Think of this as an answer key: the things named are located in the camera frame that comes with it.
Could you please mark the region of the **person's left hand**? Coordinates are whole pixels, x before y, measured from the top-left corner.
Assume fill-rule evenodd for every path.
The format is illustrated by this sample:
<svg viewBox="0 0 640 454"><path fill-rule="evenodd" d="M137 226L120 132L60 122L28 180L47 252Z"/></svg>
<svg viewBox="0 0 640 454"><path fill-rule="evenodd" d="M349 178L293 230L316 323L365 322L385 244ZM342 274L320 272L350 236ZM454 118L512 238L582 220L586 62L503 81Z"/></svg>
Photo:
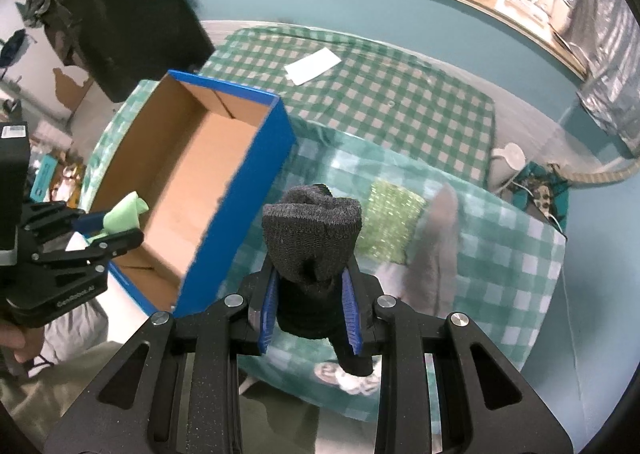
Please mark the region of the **person's left hand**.
<svg viewBox="0 0 640 454"><path fill-rule="evenodd" d="M0 322L0 344L12 353L15 361L19 363L27 361L26 336L15 325L6 321Z"/></svg>

